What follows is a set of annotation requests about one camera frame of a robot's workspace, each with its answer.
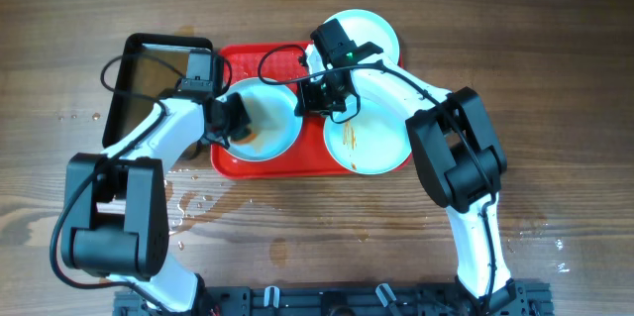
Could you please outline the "orange sponge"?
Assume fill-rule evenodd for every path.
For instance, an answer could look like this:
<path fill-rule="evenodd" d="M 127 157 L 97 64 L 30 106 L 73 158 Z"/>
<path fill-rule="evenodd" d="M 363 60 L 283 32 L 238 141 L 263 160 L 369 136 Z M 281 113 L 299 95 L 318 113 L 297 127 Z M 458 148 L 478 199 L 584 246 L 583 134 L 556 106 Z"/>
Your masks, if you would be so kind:
<path fill-rule="evenodd" d="M 233 139 L 232 143 L 237 145 L 249 144 L 257 136 L 258 134 L 256 132 L 248 130 L 248 131 L 245 131 L 244 134 L 238 137 L 237 139 Z"/>

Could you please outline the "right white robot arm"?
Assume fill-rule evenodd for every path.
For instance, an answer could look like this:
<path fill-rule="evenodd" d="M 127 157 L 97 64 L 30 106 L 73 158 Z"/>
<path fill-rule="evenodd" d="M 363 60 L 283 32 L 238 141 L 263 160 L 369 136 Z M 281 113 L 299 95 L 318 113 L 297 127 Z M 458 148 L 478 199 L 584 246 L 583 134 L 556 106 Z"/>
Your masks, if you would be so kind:
<path fill-rule="evenodd" d="M 449 217 L 458 284 L 484 314 L 512 299 L 497 224 L 507 158 L 479 96 L 423 82 L 384 60 L 297 82 L 298 110 L 327 116 L 327 152 L 345 169 L 381 174 L 412 159 L 419 181 Z"/>

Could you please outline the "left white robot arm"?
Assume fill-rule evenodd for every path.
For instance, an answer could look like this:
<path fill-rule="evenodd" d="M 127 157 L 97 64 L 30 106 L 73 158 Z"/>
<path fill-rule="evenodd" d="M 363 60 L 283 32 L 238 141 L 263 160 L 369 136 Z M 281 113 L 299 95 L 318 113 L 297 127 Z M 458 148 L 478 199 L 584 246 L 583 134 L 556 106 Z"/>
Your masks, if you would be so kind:
<path fill-rule="evenodd" d="M 67 266 L 97 277 L 95 289 L 128 287 L 158 315 L 220 314 L 201 276 L 168 253 L 163 176 L 193 143 L 227 148 L 248 134 L 250 122 L 238 93 L 187 92 L 156 101 L 118 144 L 100 154 L 75 155 L 51 237 L 55 276 L 82 288 L 62 272 Z"/>

